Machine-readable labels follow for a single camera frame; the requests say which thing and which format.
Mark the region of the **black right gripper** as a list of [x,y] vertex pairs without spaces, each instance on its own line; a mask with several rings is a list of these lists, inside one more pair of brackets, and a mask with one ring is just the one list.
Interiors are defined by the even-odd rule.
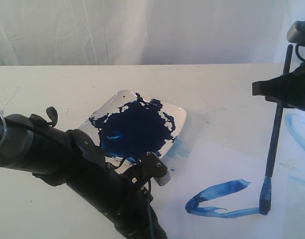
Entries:
[[264,96],[266,101],[282,103],[288,109],[299,107],[305,111],[305,62],[290,73],[270,80],[253,82],[252,95]]

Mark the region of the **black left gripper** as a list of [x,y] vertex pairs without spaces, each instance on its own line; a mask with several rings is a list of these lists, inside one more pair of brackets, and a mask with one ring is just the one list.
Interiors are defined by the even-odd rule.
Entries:
[[137,191],[128,199],[130,185],[115,171],[86,162],[67,180],[67,186],[112,222],[124,238],[167,238],[148,196]]

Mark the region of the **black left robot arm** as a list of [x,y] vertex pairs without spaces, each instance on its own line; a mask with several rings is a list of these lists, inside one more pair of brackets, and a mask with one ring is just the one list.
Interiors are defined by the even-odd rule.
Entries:
[[146,151],[119,174],[85,132],[58,130],[56,109],[46,112],[48,120],[0,113],[0,167],[30,172],[51,186],[67,185],[127,239],[166,238],[151,207],[151,179],[168,176],[157,155]]

